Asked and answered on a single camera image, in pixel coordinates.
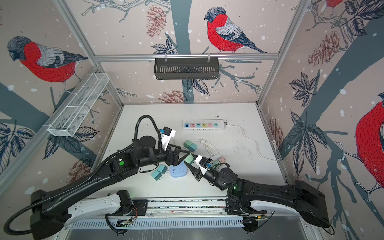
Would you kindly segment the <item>white multicolour power strip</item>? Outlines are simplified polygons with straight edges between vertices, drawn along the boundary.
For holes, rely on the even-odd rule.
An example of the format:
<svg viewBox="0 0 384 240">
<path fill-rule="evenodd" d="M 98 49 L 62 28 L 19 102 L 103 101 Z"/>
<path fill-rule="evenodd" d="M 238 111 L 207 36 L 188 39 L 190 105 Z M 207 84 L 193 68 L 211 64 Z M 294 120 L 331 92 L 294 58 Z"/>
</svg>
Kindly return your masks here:
<svg viewBox="0 0 384 240">
<path fill-rule="evenodd" d="M 185 131 L 218 131 L 225 129 L 224 120 L 183 120 Z"/>
</svg>

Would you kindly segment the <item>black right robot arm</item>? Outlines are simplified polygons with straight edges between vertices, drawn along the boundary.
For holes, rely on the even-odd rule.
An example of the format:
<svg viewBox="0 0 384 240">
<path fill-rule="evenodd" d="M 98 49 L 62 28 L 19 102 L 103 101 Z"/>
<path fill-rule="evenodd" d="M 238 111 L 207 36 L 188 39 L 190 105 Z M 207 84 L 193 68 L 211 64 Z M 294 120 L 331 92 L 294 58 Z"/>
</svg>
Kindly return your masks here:
<svg viewBox="0 0 384 240">
<path fill-rule="evenodd" d="M 206 179 L 211 186 L 227 193 L 225 211 L 230 215 L 263 215 L 264 212 L 253 209 L 251 203 L 272 203 L 293 209 L 308 224 L 322 228 L 331 236 L 335 234 L 325 194 L 306 182 L 282 186 L 254 183 L 239 178 L 227 163 L 212 165 L 211 159 L 193 154 L 188 155 L 184 163 L 197 181 Z"/>
</svg>

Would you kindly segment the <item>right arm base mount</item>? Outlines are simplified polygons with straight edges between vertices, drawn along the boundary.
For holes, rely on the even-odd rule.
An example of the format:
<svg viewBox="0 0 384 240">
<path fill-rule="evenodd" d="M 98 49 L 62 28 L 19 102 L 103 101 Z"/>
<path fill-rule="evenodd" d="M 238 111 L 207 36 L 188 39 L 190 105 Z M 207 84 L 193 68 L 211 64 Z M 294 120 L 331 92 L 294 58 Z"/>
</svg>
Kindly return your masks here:
<svg viewBox="0 0 384 240">
<path fill-rule="evenodd" d="M 253 209 L 249 201 L 236 201 L 236 200 L 231 200 L 230 198 L 227 198 L 225 202 L 226 202 L 225 212 L 228 215 L 248 217 L 250 215 L 265 216 L 267 214 L 266 210 L 259 211 L 259 210 Z"/>
</svg>

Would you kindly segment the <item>blue square socket hub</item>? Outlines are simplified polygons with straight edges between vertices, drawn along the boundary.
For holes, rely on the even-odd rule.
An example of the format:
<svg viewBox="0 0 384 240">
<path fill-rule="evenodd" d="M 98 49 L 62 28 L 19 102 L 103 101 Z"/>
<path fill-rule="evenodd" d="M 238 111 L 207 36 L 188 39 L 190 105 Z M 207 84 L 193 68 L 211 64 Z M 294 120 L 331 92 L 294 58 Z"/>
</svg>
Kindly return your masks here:
<svg viewBox="0 0 384 240">
<path fill-rule="evenodd" d="M 185 162 L 181 162 L 177 166 L 170 167 L 170 174 L 172 178 L 181 178 L 186 176 L 188 173 L 188 168 L 185 165 Z"/>
</svg>

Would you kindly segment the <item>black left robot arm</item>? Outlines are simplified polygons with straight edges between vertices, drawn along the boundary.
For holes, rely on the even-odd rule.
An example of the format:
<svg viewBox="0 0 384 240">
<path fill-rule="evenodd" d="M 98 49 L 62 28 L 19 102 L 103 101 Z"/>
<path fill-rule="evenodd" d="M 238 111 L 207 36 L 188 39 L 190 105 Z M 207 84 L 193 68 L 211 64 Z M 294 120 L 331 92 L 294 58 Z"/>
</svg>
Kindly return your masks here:
<svg viewBox="0 0 384 240">
<path fill-rule="evenodd" d="M 189 154 L 179 146 L 163 147 L 162 134 L 167 137 L 171 129 L 159 129 L 150 115 L 141 116 L 135 126 L 132 143 L 104 159 L 96 169 L 79 180 L 54 191 L 38 190 L 31 195 L 31 204 L 13 214 L 4 225 L 11 236 L 33 235 L 35 240 L 48 238 L 65 227 L 79 210 L 75 207 L 91 194 L 136 175 L 142 167 L 165 163 L 177 166 Z M 20 215 L 32 211 L 30 229 L 11 229 L 11 223 Z"/>
</svg>

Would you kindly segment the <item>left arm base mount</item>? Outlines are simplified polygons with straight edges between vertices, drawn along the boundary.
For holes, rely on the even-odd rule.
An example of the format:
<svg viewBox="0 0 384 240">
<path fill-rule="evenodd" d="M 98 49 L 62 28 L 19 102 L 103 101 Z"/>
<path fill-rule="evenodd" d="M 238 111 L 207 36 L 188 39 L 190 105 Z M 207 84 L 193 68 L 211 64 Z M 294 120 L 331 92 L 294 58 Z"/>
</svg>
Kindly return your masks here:
<svg viewBox="0 0 384 240">
<path fill-rule="evenodd" d="M 130 201 L 123 200 L 120 202 L 118 210 L 112 214 L 107 214 L 107 216 L 144 216 L 147 211 L 148 203 L 149 201 L 145 199 Z"/>
</svg>

